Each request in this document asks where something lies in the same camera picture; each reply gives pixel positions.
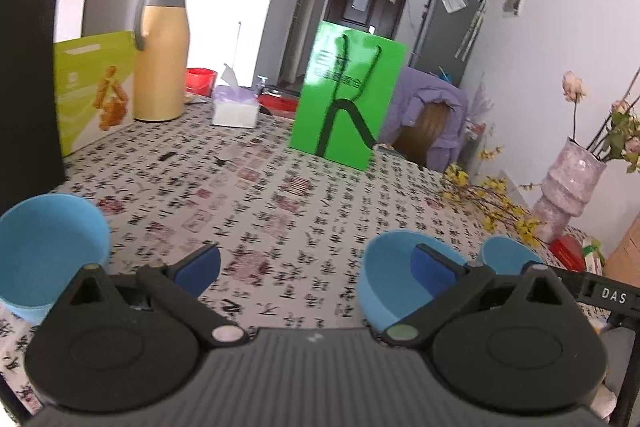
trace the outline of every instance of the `blue bowl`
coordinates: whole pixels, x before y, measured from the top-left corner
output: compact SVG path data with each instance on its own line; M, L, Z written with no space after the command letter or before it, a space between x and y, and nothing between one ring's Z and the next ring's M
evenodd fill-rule
M40 324L85 264L109 260L109 225L97 207L69 194L44 194L0 217L0 301Z
M429 235L392 230L367 243L356 288L358 303L371 326L383 331L433 299L412 275L412 252L424 243L452 261L465 259Z
M544 264L529 248L505 235L492 235L480 248L480 259L498 275L520 275L529 261Z

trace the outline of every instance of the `green paper bag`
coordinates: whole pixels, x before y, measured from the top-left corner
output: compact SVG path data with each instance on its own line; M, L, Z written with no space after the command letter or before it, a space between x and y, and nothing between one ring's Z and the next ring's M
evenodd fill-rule
M404 54L398 42L321 22L290 146L364 171Z
M56 42L53 52L63 156L133 123L131 32Z

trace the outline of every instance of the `vase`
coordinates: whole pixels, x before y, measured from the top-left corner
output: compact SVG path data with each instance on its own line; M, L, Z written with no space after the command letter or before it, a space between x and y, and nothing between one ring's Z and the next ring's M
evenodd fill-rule
M542 197L532 215L540 220L536 237L545 243L558 238L569 219L582 214L607 164L567 138L540 188Z

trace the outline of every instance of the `pink rose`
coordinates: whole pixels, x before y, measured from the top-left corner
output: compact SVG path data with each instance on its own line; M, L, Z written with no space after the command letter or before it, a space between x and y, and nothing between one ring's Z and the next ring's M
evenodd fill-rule
M562 78L562 90L567 102L581 102L587 96L582 87L582 79L574 75L573 71L567 71Z
M640 154L640 138L632 138L625 143L625 151L628 154Z
M629 110L629 103L626 100L618 100L611 104L611 112L622 112L625 113Z

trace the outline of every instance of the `gray refrigerator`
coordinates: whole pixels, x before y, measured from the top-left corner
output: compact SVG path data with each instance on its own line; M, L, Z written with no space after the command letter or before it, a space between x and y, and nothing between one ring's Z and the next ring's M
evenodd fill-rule
M441 76L442 68L450 76L451 84L459 86L480 30L474 30L474 23L477 25L478 19L482 21L479 11L482 3L478 0L465 0L466 7L450 13L443 1L430 1L420 25L409 66L436 76Z

